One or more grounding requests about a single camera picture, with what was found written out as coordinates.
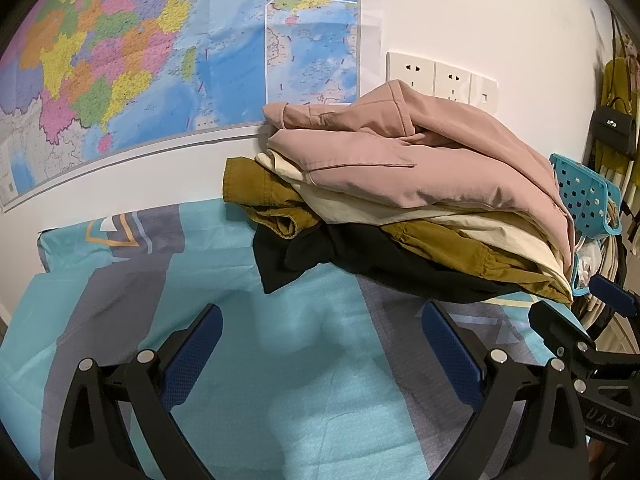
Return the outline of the pink jacket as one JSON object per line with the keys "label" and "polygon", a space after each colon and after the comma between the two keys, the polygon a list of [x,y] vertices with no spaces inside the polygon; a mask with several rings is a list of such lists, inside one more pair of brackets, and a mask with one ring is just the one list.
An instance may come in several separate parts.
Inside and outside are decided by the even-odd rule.
{"label": "pink jacket", "polygon": [[298,182],[372,203],[515,212],[570,272],[574,222],[548,159],[494,116],[400,80],[349,105],[265,105],[267,146]]}

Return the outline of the yellow-green hanging clothes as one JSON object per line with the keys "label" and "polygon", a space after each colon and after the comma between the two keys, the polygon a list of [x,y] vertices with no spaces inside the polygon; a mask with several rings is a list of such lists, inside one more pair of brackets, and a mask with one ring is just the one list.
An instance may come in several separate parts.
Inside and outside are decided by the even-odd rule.
{"label": "yellow-green hanging clothes", "polygon": [[639,49],[611,11],[612,58],[593,112],[593,168],[620,189],[622,211],[639,208]]}

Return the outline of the cream garment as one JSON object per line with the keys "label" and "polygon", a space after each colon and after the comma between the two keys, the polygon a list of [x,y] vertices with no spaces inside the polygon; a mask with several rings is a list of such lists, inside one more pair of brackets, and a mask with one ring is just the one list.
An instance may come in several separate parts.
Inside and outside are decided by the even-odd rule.
{"label": "cream garment", "polygon": [[255,160],[292,185],[294,191],[325,222],[386,226],[396,222],[428,220],[535,263],[542,274],[559,282],[561,292],[572,292],[564,272],[563,258],[549,242],[547,235],[514,212],[461,211],[436,206],[418,209],[384,206],[305,183],[302,173],[292,162],[275,151],[262,152]]}

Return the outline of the blue perforated plastic basket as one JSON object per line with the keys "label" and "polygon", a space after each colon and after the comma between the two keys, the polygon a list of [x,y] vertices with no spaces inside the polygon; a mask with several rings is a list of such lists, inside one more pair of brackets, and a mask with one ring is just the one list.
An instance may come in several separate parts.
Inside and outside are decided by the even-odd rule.
{"label": "blue perforated plastic basket", "polygon": [[585,296],[588,283],[579,277],[579,249],[585,243],[596,243],[622,232],[620,222],[620,189],[587,166],[559,154],[551,154],[549,162],[558,180],[564,206],[573,218],[576,244],[572,278],[573,295]]}

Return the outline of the black small handbag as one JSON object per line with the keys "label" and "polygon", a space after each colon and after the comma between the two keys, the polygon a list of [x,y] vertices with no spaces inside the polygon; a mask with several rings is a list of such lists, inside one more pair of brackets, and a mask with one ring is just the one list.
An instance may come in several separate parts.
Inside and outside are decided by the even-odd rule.
{"label": "black small handbag", "polygon": [[613,107],[599,106],[592,113],[589,131],[594,140],[627,158],[637,155],[636,120]]}

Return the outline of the teal grey bed sheet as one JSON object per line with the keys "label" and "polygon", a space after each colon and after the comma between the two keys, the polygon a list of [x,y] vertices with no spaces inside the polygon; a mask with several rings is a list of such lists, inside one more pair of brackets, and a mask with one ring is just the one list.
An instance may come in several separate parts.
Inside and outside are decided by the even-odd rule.
{"label": "teal grey bed sheet", "polygon": [[157,349],[206,304],[224,331],[172,416],[218,479],[426,479],[470,417],[421,330],[423,300],[320,264],[265,294],[254,228],[219,200],[43,232],[43,272],[1,346],[1,420],[51,478],[85,358]]}

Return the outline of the black garment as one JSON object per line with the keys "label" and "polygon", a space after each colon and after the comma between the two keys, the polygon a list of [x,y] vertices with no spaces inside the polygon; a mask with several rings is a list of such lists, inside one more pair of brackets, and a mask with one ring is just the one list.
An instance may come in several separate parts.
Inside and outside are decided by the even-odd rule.
{"label": "black garment", "polygon": [[374,226],[319,223],[286,240],[261,224],[255,232],[253,252],[267,294],[320,263],[333,263],[406,294],[457,304],[523,290],[518,284],[488,281],[422,258]]}

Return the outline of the olive green garment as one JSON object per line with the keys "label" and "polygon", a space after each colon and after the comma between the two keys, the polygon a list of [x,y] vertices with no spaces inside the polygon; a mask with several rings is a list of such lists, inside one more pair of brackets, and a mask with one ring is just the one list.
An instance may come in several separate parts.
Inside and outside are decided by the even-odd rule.
{"label": "olive green garment", "polygon": [[[242,207],[252,220],[268,226],[286,240],[321,222],[329,226],[370,226],[325,222],[294,191],[292,185],[260,166],[255,159],[246,157],[227,160],[222,197],[227,203]],[[573,300],[572,292],[561,292],[559,282],[542,274],[535,263],[473,240],[455,229],[424,219],[374,227],[409,252],[450,269],[488,281],[518,284],[526,292],[561,304],[570,304]]]}

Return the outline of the white wall socket middle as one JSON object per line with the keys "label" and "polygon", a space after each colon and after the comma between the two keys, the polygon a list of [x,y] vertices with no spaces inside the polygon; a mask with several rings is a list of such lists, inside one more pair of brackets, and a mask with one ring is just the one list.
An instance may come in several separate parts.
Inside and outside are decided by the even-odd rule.
{"label": "white wall socket middle", "polygon": [[434,96],[439,99],[468,104],[470,102],[471,79],[471,73],[467,70],[436,62]]}

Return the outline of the white wall socket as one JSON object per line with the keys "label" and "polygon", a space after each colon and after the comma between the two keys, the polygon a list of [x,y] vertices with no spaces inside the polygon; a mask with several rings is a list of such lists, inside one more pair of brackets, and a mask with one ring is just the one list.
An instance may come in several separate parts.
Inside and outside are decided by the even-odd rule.
{"label": "white wall socket", "polygon": [[435,62],[420,56],[388,51],[386,80],[403,81],[413,90],[432,96],[435,84]]}
{"label": "white wall socket", "polygon": [[468,104],[470,102],[471,79],[471,73],[467,70],[436,62],[434,96],[439,99]]}

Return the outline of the white wall socket left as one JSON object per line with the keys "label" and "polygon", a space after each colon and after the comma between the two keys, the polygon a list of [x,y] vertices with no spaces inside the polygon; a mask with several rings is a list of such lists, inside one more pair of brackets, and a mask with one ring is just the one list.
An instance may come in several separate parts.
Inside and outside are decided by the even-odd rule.
{"label": "white wall socket left", "polygon": [[403,81],[413,90],[432,96],[435,84],[435,62],[420,56],[388,51],[386,80]]}

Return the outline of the colourful wall map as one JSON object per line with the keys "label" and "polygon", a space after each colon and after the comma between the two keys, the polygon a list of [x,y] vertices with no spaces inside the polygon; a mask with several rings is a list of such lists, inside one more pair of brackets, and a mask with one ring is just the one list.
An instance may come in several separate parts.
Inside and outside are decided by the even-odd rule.
{"label": "colourful wall map", "polygon": [[39,0],[1,60],[1,200],[267,103],[348,103],[358,0]]}

